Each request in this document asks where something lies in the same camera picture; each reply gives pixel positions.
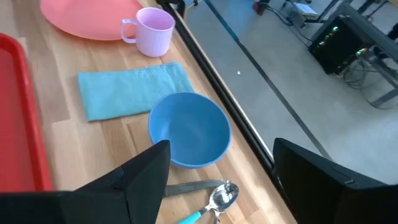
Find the red tray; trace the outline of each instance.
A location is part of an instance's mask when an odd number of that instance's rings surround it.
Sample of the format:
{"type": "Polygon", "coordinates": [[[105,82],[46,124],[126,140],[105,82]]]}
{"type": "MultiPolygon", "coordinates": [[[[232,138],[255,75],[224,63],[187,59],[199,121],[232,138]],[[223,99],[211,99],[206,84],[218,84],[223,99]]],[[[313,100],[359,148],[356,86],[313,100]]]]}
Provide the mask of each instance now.
{"type": "Polygon", "coordinates": [[[0,34],[0,192],[52,190],[24,49],[0,34]]]}

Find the pink mug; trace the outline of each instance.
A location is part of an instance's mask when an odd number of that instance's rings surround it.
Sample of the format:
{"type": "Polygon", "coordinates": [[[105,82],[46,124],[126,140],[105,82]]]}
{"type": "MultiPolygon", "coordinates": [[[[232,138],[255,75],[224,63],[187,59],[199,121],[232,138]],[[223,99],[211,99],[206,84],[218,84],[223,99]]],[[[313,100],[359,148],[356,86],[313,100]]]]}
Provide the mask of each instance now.
{"type": "Polygon", "coordinates": [[[169,13],[154,7],[140,9],[136,17],[136,21],[122,20],[122,39],[130,44],[136,43],[138,50],[148,57],[160,57],[166,54],[172,40],[174,18],[169,13]],[[124,36],[124,26],[127,24],[137,26],[135,39],[124,36]]]}

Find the gray floor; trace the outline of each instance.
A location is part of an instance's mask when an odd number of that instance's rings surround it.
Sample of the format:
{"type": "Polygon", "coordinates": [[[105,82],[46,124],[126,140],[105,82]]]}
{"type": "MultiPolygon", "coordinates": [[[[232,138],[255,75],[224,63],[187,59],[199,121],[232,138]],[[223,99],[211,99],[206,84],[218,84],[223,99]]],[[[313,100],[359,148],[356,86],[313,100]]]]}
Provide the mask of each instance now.
{"type": "MultiPolygon", "coordinates": [[[[398,109],[375,109],[360,91],[326,75],[292,31],[271,12],[257,16],[252,1],[212,3],[335,162],[398,183],[398,109]]],[[[280,8],[282,3],[273,0],[271,6],[289,13],[289,7],[280,8]]],[[[391,6],[382,10],[394,11],[391,6]]],[[[376,25],[381,21],[375,16],[376,25]]],[[[269,148],[282,137],[320,154],[204,2],[189,10],[187,23],[269,148]]],[[[380,30],[388,32],[391,24],[380,30]]],[[[310,24],[303,33],[310,35],[317,27],[310,24]]]]}

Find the teal napkin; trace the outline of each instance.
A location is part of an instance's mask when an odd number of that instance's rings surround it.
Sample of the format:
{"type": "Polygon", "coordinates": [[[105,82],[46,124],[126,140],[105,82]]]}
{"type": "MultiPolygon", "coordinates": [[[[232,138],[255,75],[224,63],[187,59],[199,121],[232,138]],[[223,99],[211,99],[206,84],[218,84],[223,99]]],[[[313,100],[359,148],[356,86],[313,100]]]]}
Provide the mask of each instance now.
{"type": "Polygon", "coordinates": [[[176,62],[118,72],[80,72],[78,84],[89,121],[148,112],[165,95],[193,92],[176,62]]]}

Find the blue bowl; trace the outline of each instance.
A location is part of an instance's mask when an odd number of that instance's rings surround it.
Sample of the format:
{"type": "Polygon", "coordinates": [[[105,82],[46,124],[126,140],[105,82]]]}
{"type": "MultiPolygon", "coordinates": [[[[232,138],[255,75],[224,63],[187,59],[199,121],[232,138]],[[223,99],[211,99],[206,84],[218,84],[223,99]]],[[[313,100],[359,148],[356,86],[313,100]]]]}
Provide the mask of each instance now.
{"type": "Polygon", "coordinates": [[[152,109],[149,136],[155,144],[170,141],[172,164],[201,168],[224,155],[231,140],[231,128],[221,108],[196,93],[173,93],[152,109]]]}

